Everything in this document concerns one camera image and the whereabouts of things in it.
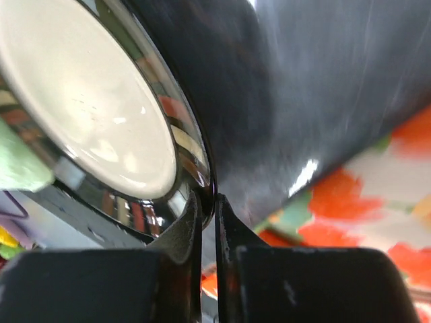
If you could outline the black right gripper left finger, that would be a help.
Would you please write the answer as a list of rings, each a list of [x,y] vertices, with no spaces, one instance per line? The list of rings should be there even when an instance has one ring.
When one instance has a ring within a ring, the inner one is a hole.
[[[144,248],[22,252],[1,271],[2,322],[200,322],[201,204]]]

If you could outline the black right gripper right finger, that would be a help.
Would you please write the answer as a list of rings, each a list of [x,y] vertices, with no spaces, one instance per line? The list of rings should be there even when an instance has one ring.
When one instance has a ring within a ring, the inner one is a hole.
[[[276,248],[215,206],[220,322],[417,322],[396,266],[370,248]]]

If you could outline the pale green plastic bag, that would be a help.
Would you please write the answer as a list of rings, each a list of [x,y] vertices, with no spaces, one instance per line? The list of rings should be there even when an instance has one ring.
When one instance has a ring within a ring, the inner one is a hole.
[[[1,190],[37,192],[54,181],[53,171],[1,121]]]

